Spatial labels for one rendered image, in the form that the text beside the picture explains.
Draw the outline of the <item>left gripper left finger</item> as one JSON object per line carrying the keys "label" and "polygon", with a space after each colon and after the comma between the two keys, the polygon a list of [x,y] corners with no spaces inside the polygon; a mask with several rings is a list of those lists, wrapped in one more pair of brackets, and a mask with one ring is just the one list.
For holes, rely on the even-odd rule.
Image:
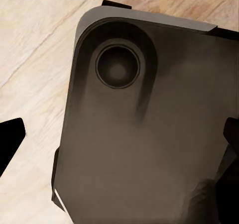
{"label": "left gripper left finger", "polygon": [[0,123],[0,177],[26,136],[22,118]]}

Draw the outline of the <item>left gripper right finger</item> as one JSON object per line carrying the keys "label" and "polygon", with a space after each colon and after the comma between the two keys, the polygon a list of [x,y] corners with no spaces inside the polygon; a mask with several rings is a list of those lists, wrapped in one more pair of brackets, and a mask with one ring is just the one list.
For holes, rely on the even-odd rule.
{"label": "left gripper right finger", "polygon": [[239,119],[228,117],[225,122],[223,135],[239,157]]}

